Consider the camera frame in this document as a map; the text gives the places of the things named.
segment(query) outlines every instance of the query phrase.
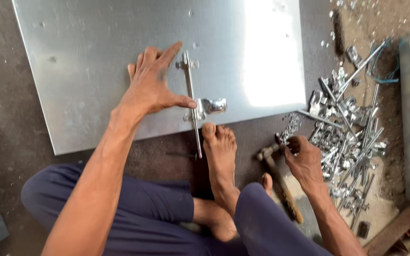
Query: left hand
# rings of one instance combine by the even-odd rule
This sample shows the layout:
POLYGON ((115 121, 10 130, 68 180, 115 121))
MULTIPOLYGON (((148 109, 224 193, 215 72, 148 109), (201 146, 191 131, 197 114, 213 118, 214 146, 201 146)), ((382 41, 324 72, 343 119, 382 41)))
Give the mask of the left hand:
POLYGON ((197 103, 190 97, 171 92, 165 80, 167 69, 182 45, 182 42, 176 42, 165 52, 148 46, 145 53, 140 53, 137 65, 128 66, 131 86, 121 99, 121 104, 142 108, 146 114, 173 106, 196 108, 197 103))

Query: navy blue trousers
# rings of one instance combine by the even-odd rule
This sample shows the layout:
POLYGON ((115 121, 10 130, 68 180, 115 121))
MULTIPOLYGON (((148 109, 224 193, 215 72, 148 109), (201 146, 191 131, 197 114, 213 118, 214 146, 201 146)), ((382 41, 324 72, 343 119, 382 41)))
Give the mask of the navy blue trousers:
MULTIPOLYGON (((24 185, 23 205, 48 231, 84 167, 50 166, 24 185)), ((103 255, 330 255, 303 236, 258 183, 249 184, 238 199, 234 219, 238 239, 224 243, 179 225, 192 222, 193 215, 187 181, 144 182, 123 176, 103 255)))

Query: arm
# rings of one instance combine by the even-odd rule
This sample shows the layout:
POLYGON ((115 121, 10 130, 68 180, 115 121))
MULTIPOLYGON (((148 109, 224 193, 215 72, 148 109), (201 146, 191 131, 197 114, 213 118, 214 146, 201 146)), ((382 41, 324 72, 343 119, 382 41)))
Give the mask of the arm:
POLYGON ((328 195, 322 179, 320 149, 305 137, 293 137, 288 146, 283 147, 283 152, 292 174, 308 196, 327 249, 336 256, 366 255, 328 195))
POLYGON ((48 236, 43 256, 101 255, 117 210, 123 167, 145 114, 163 108, 196 108, 187 96, 173 94, 165 73, 180 50, 175 43, 165 53, 148 47, 137 65, 128 66, 131 86, 111 115, 99 145, 48 236))

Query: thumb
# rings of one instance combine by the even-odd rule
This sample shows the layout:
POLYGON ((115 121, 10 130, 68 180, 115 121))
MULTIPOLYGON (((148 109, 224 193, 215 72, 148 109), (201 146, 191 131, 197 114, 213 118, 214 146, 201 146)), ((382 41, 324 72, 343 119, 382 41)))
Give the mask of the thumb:
POLYGON ((295 160, 295 156, 286 145, 282 145, 282 152, 286 158, 286 162, 292 163, 295 160))
POLYGON ((196 108, 197 103, 188 96, 174 95, 174 105, 182 108, 196 108))

